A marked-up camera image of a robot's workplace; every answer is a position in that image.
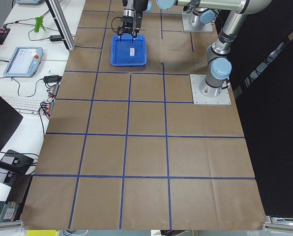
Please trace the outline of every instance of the blue tray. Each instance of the blue tray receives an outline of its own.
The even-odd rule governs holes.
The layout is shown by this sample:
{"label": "blue tray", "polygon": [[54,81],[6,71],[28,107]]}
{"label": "blue tray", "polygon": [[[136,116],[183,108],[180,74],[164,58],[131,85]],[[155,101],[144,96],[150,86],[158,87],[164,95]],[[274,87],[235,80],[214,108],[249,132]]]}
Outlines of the blue tray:
{"label": "blue tray", "polygon": [[[130,48],[135,49],[135,55],[130,56]],[[112,37],[111,64],[114,66],[140,66],[147,63],[146,38],[139,34],[133,40],[129,34],[121,37],[114,35]]]}

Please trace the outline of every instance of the black curtain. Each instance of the black curtain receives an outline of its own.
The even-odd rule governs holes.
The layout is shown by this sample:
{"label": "black curtain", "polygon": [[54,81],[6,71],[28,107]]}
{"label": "black curtain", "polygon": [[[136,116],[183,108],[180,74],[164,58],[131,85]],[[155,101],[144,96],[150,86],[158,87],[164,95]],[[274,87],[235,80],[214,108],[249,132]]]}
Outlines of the black curtain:
{"label": "black curtain", "polygon": [[[221,11],[223,22],[228,11]],[[218,32],[221,21],[217,19]],[[263,11],[249,15],[231,46],[228,59],[233,70],[230,76],[233,89],[275,50],[293,31],[293,0],[273,0]]]}
{"label": "black curtain", "polygon": [[236,103],[265,213],[293,217],[293,40]]}

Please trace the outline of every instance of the green clamp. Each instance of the green clamp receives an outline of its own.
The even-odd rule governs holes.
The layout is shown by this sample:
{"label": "green clamp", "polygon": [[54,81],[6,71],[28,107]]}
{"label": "green clamp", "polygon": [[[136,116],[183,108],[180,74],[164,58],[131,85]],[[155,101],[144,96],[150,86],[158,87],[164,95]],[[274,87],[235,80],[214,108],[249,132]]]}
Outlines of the green clamp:
{"label": "green clamp", "polygon": [[35,20],[36,20],[36,23],[35,23],[35,29],[34,29],[34,32],[35,33],[38,33],[39,32],[39,28],[42,27],[44,31],[45,30],[45,27],[43,25],[43,19],[44,17],[43,16],[40,16],[40,17],[35,17]]}

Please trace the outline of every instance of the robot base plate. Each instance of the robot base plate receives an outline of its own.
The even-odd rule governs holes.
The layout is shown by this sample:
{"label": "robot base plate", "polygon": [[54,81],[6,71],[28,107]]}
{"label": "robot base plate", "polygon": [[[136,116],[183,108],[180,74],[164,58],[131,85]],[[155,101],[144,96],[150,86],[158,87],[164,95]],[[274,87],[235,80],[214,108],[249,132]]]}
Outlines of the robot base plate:
{"label": "robot base plate", "polygon": [[199,91],[201,81],[205,80],[206,75],[190,75],[192,98],[195,105],[231,105],[228,89],[223,89],[217,97],[209,98]]}
{"label": "robot base plate", "polygon": [[201,33],[213,33],[212,24],[208,23],[205,25],[198,24],[197,27],[193,27],[189,24],[189,19],[192,14],[182,13],[182,25],[184,27],[184,32],[201,32]]}

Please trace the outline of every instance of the table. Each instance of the table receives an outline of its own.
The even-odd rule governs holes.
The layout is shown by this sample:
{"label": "table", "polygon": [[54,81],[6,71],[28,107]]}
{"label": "table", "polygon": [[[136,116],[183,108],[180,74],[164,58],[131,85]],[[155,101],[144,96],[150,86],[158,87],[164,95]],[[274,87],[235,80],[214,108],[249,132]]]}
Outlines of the table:
{"label": "table", "polygon": [[228,106],[192,102],[189,74],[206,73],[216,33],[183,32],[180,14],[155,7],[142,25],[146,66],[113,67],[110,24],[121,9],[86,1],[26,227],[259,229],[264,210],[232,91]]}
{"label": "table", "polygon": [[[79,22],[78,19],[80,19],[84,2],[85,0],[63,0],[60,4],[72,34],[76,33]],[[5,24],[12,23],[21,19],[35,18],[44,14],[46,11],[48,11],[48,7],[45,2],[37,6],[15,4],[9,16],[5,20]],[[43,21],[44,26],[57,30],[57,26],[50,13],[48,13],[44,17]],[[35,20],[21,21],[20,23],[35,25]],[[28,37],[28,32],[34,29],[34,26],[10,24],[7,27],[10,28],[11,31],[6,38],[3,46],[0,46],[0,59],[10,59],[16,47],[25,46],[42,47],[44,49],[44,56],[42,60],[67,61],[69,52],[67,51],[63,42],[50,42],[49,39],[42,41],[30,41]],[[32,32],[30,36],[31,39],[36,40],[47,38],[50,35],[57,34],[59,34],[58,31],[49,29],[43,31],[43,29],[41,28],[39,33]]]}
{"label": "table", "polygon": [[[61,3],[61,7],[66,16],[67,23],[71,30],[71,33],[75,34],[78,20],[82,13],[85,0],[64,0]],[[42,3],[38,6],[27,6],[16,4],[12,9],[10,15],[6,19],[5,23],[14,22],[20,19],[28,19],[31,17],[39,16],[48,10],[46,3]],[[34,21],[24,21],[24,23],[34,24]],[[51,14],[47,14],[44,18],[44,25],[50,28],[56,29],[54,20]],[[46,75],[62,75],[69,52],[66,50],[62,42],[51,43],[49,40],[44,41],[29,41],[27,32],[33,27],[22,25],[8,25],[11,31],[5,40],[4,44],[0,46],[0,59],[9,60],[18,46],[38,46],[44,49],[44,56],[42,62],[32,78],[17,78],[17,81],[21,84],[20,95],[31,95],[34,92],[35,83],[38,79],[43,78]],[[43,32],[41,30],[39,37],[49,36],[51,31]],[[7,63],[0,62],[0,77],[6,68]],[[0,79],[0,95],[17,95],[18,85],[12,82],[9,78]],[[43,82],[38,84],[36,99],[47,99],[48,93],[43,85]],[[48,120],[46,117],[42,117],[45,129],[48,126]],[[17,152],[24,153],[36,153],[39,154],[43,143],[42,126],[39,117],[24,116],[19,127],[5,145],[2,151],[13,149]],[[33,167],[30,167],[27,173],[33,171]],[[10,187],[0,183],[0,201],[5,201],[9,194]]]}

